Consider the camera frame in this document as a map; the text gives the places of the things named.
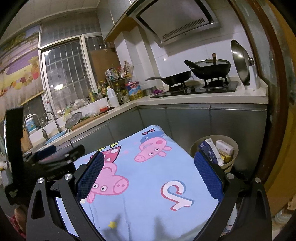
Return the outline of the person left hand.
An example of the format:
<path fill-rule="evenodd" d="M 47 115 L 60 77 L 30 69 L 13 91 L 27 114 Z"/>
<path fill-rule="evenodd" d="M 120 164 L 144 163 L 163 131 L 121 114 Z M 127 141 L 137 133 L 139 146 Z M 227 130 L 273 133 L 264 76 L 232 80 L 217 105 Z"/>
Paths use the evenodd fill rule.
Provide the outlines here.
<path fill-rule="evenodd" d="M 14 214 L 16 218 L 16 222 L 19 225 L 21 231 L 26 234 L 26 227 L 27 227 L 27 214 L 28 209 L 24 205 L 20 205 L 14 209 Z"/>

